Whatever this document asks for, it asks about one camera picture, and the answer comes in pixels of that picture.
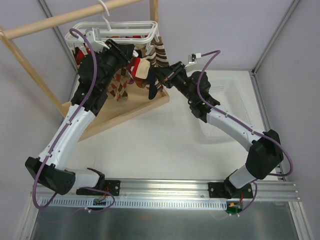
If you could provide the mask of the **dark navy sock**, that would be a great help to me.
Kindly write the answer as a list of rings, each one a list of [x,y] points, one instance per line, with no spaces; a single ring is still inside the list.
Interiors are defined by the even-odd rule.
[[[147,83],[149,84],[148,99],[153,100],[157,93],[164,89],[164,86],[153,73],[148,74]]]

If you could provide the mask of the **red white striped sock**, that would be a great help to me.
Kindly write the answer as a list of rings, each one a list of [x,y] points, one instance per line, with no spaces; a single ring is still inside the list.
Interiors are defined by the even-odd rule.
[[[128,65],[127,69],[134,78],[147,79],[151,63],[144,59],[135,57]]]

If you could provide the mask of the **white plastic clip hanger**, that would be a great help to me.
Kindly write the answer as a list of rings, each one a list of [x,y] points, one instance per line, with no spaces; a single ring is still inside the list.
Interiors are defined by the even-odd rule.
[[[99,0],[98,3],[103,8],[101,17],[103,21],[92,22],[83,21],[73,26],[74,29],[86,36],[86,30],[98,28],[103,42],[108,39],[119,44],[144,45],[150,43],[153,39],[160,36],[158,23],[152,20],[147,21],[118,21],[111,22],[107,20],[110,15],[106,4]]]

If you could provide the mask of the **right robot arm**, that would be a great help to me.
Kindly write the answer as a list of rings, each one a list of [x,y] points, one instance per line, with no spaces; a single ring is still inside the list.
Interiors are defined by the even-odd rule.
[[[214,188],[216,196],[236,198],[247,184],[263,180],[284,159],[279,134],[274,130],[255,130],[230,113],[210,94],[207,73],[195,71],[187,75],[182,62],[167,67],[152,67],[150,72],[167,88],[176,88],[186,97],[191,113],[204,123],[215,126],[236,140],[248,152],[245,164],[231,173],[221,187]]]

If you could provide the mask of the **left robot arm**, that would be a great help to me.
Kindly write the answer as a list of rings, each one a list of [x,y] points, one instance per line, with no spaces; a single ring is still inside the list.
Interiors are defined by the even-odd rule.
[[[67,164],[78,140],[105,104],[112,78],[131,62],[134,48],[133,44],[107,40],[103,50],[87,54],[80,60],[79,85],[65,119],[38,157],[30,156],[25,162],[36,183],[59,195],[82,187],[87,187],[94,195],[105,190],[104,174],[92,168],[79,172],[68,170]]]

